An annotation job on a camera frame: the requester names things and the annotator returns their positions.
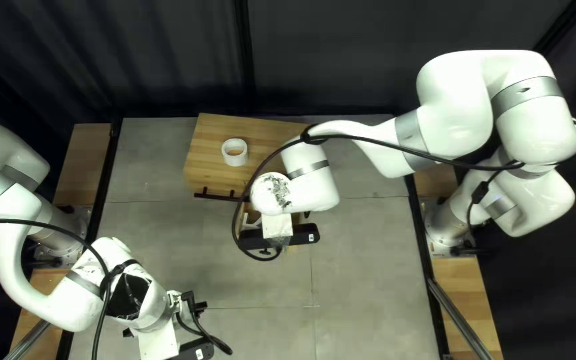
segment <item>black cable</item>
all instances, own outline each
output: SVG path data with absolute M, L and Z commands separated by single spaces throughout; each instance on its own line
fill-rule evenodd
M 276 247 L 275 248 L 276 254 L 272 255 L 268 258 L 256 256 L 256 255 L 252 254 L 251 252 L 249 252 L 248 250 L 242 248 L 241 244 L 239 243 L 239 239 L 237 237 L 236 227 L 237 227 L 237 217 L 239 216 L 239 211 L 241 210 L 241 206 L 243 204 L 244 198 L 246 197 L 246 194 L 250 191 L 250 188 L 252 187 L 253 182 L 255 181 L 257 176 L 259 176 L 259 173 L 261 172 L 263 167 L 265 167 L 266 164 L 268 164 L 268 162 L 270 162 L 270 160 L 272 160 L 274 157 L 276 157 L 277 154 L 281 153 L 282 151 L 288 149 L 291 146 L 297 145 L 298 143 L 308 143 L 311 145 L 318 145 L 320 143 L 323 143 L 327 139 L 359 140 L 359 141 L 369 142 L 369 143 L 389 147 L 391 149 L 407 152 L 409 154 L 417 155 L 417 156 L 420 156 L 422 158 L 426 158 L 426 159 L 430 159 L 430 160 L 434 160 L 434 161 L 439 161 L 441 163 L 450 164 L 450 165 L 453 165 L 456 167 L 468 168 L 470 170 L 484 170 L 484 171 L 511 170 L 514 168 L 520 168 L 520 167 L 524 166 L 524 163 L 518 163 L 518 164 L 514 164 L 514 165 L 504 165 L 504 166 L 498 166 L 498 167 L 488 167 L 488 166 L 483 166 L 483 165 L 468 164 L 468 163 L 464 163 L 464 162 L 457 161 L 457 160 L 444 159 L 444 158 L 441 158 L 439 156 L 427 154 L 425 152 L 422 152 L 422 151 L 419 151 L 416 149 L 411 149 L 409 147 L 396 145 L 396 144 L 388 143 L 388 142 L 383 142 L 383 141 L 375 140 L 375 139 L 371 139 L 371 138 L 364 138 L 363 136 L 354 136 L 354 135 L 316 135 L 316 136 L 310 136 L 310 135 L 308 135 L 308 130 L 315 125 L 316 124 L 308 126 L 306 128 L 306 130 L 304 130 L 304 132 L 301 134 L 299 139 L 293 140 L 289 143 L 285 143 L 279 149 L 273 151 L 272 154 L 268 155 L 268 157 L 261 162 L 261 164 L 257 167 L 255 172 L 252 174 L 252 176 L 250 177 L 250 180 L 248 180 L 248 183 L 246 184 L 246 187 L 244 188 L 244 191 L 241 193 L 241 196 L 237 200 L 237 206 L 235 207 L 235 213 L 232 216 L 232 223 L 230 225 L 230 232 L 232 235 L 232 239 L 233 239 L 233 241 L 235 241 L 235 245 L 237 246 L 237 248 L 239 248 L 239 250 L 241 250 L 245 255 L 247 255 L 248 257 L 250 257 L 252 259 L 255 259 L 258 261 L 274 260 L 274 259 L 279 257 L 279 255 L 281 254 L 282 248 Z
M 92 255 L 94 255 L 95 258 L 97 258 L 97 261 L 99 262 L 99 264 L 101 266 L 101 269 L 104 271 L 105 277 L 108 276 L 108 274 L 109 274 L 108 267 L 106 266 L 106 263 L 104 262 L 101 255 L 99 255 L 97 250 L 95 250 L 95 248 L 93 248 L 90 244 L 85 242 L 84 239 L 80 238 L 77 234 L 75 234 L 71 231 L 68 231 L 66 229 L 62 229 L 61 227 L 55 226 L 52 224 L 46 224 L 43 222 L 37 222 L 37 221 L 32 221 L 32 220 L 13 219 L 13 218 L 0 218 L 0 224 L 18 224 L 18 225 L 37 226 L 37 227 L 43 227 L 44 229 L 50 229 L 53 231 L 57 231 L 57 232 L 62 233 L 64 235 L 68 235 L 68 237 L 71 237 L 76 242 L 82 244 L 86 250 L 89 250 L 92 253 Z M 110 299 L 110 286 L 107 286 L 106 287 L 106 296 L 104 297 L 104 305 L 102 306 L 101 315 L 100 315 L 99 321 L 97 323 L 97 330 L 95 331 L 95 338 L 94 338 L 93 344 L 92 344 L 92 356 L 91 356 L 92 360 L 97 360 L 97 349 L 99 348 L 99 338 L 101 335 L 101 328 L 102 328 L 102 325 L 104 323 L 104 317 L 105 317 L 104 314 L 106 314 L 106 309 L 108 308 L 108 302 L 109 302 L 108 300 L 109 299 Z
M 195 323 L 195 326 L 197 327 L 197 329 L 199 329 L 199 331 L 201 333 L 203 333 L 203 335 L 206 337 L 206 339 L 210 340 L 210 342 L 212 342 L 212 344 L 216 347 L 218 347 L 221 351 L 224 352 L 224 354 L 226 355 L 232 355 L 232 349 L 226 344 L 224 343 L 222 340 L 220 340 L 219 338 L 215 338 L 214 336 L 210 335 L 202 326 L 202 324 L 199 323 L 199 320 L 197 320 L 197 315 L 195 315 L 194 311 L 190 312 L 190 316 L 193 318 L 193 322 Z
M 184 330 L 190 332 L 191 334 L 194 334 L 197 336 L 202 336 L 202 337 L 208 339 L 208 341 L 212 342 L 212 344 L 214 346 L 218 347 L 219 350 L 223 351 L 224 354 L 232 355 L 232 349 L 228 346 L 228 344 L 223 342 L 223 340 L 219 339 L 216 336 L 210 335 L 207 332 L 203 333 L 203 332 L 194 330 L 192 327 L 186 325 L 186 323 L 184 323 L 181 320 L 181 316 L 179 315 L 179 313 L 175 313 L 175 317 L 177 317 L 177 322 L 179 323 L 179 326 L 181 326 Z

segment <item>floor tile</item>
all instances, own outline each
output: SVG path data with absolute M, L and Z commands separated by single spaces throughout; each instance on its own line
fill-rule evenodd
M 316 124 L 331 120 L 352 120 L 374 126 L 392 119 L 392 115 L 315 115 L 304 117 L 273 117 L 282 121 Z M 331 139 L 322 145 L 335 184 L 342 198 L 408 196 L 403 178 L 382 176 L 372 162 L 350 140 Z
M 308 247 L 269 263 L 252 260 L 230 235 L 234 203 L 109 202 L 100 236 L 115 236 L 165 289 L 194 290 L 215 307 L 312 304 Z
M 107 201 L 192 197 L 184 164 L 196 117 L 124 119 Z
M 232 348 L 221 360 L 315 360 L 313 309 L 308 307 L 261 307 L 210 309 L 200 319 L 209 333 Z
M 308 307 L 262 307 L 254 309 L 212 309 L 201 315 L 200 322 L 210 334 L 233 350 L 227 356 L 215 349 L 213 359 L 229 360 L 314 360 L 313 309 Z M 138 360 L 135 338 L 122 337 L 124 328 L 106 318 L 100 338 L 99 358 L 103 360 Z M 88 360 L 95 327 L 75 334 L 70 360 Z M 196 336 L 177 331 L 180 342 Z
M 345 199 L 310 218 L 317 359 L 436 359 L 408 199 Z
M 429 313 L 419 316 L 369 293 L 361 301 L 314 310 L 317 360 L 439 358 Z

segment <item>wooden block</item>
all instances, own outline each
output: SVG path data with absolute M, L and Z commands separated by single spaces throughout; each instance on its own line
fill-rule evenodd
M 70 136 L 55 205 L 87 206 L 95 202 L 110 140 L 110 124 L 76 124 Z
M 194 192 L 240 195 L 261 162 L 284 142 L 299 135 L 306 124 L 247 117 L 199 114 L 184 166 L 186 181 Z M 248 162 L 241 167 L 224 163 L 221 144 L 230 138 L 240 138 L 248 144 Z M 263 172 L 284 172 L 281 157 L 271 161 Z
M 415 173 L 419 197 L 449 197 L 457 189 L 457 177 L 452 165 L 438 164 Z
M 35 269 L 30 277 L 30 285 L 42 294 L 48 295 L 59 284 L 70 269 Z M 26 309 L 22 309 L 17 321 L 17 328 L 10 348 L 15 347 L 21 339 L 39 322 L 39 317 Z M 54 360 L 61 340 L 62 330 L 50 325 L 34 346 L 28 350 L 25 359 Z

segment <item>wooden board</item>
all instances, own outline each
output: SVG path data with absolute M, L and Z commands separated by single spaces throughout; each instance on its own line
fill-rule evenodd
M 452 165 L 438 164 L 416 172 L 414 177 L 419 197 L 449 197 L 457 189 Z
M 496 360 L 503 360 L 477 258 L 433 259 L 433 271 L 439 285 L 484 342 L 492 356 Z M 455 360 L 477 359 L 446 313 L 444 313 L 444 324 L 453 358 Z
M 184 166 L 186 181 L 193 192 L 207 186 L 211 194 L 228 195 L 235 190 L 235 195 L 240 195 L 259 164 L 306 127 L 293 122 L 199 114 Z M 248 162 L 242 167 L 224 163 L 221 144 L 230 138 L 244 139 L 248 144 Z M 264 172 L 269 171 L 285 171 L 280 156 L 264 168 Z
M 42 294 L 48 295 L 69 271 L 70 269 L 35 269 L 30 278 L 30 285 Z M 37 315 L 32 314 L 26 309 L 22 309 L 10 348 L 15 347 L 39 320 Z M 42 337 L 28 350 L 25 359 L 54 360 L 57 356 L 61 332 L 62 330 L 60 328 L 50 325 Z
M 109 140 L 110 124 L 75 125 L 52 201 L 55 205 L 95 202 Z

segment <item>black strap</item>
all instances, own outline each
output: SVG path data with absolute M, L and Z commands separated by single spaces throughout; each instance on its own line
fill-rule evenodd
M 126 260 L 121 264 L 118 264 L 117 266 L 115 266 L 113 268 L 112 271 L 110 271 L 110 273 L 108 273 L 108 275 L 106 275 L 103 280 L 101 280 L 101 284 L 99 285 L 99 289 L 100 289 L 100 294 L 102 295 L 106 289 L 106 286 L 108 285 L 108 283 L 115 278 L 115 276 L 121 274 L 124 272 L 124 270 L 128 267 L 131 266 L 132 264 L 139 264 L 139 261 L 135 260 L 135 259 L 130 259 L 130 260 Z
M 303 132 L 299 135 L 299 139 L 301 139 L 301 141 L 303 141 L 304 143 L 307 143 L 308 145 L 321 145 L 322 143 L 325 143 L 327 139 L 322 139 L 322 140 L 311 140 L 310 139 L 310 134 L 308 134 L 308 130 L 310 130 L 310 128 L 312 128 L 313 126 L 317 126 L 319 124 L 313 124 L 310 125 L 308 127 L 306 127 Z

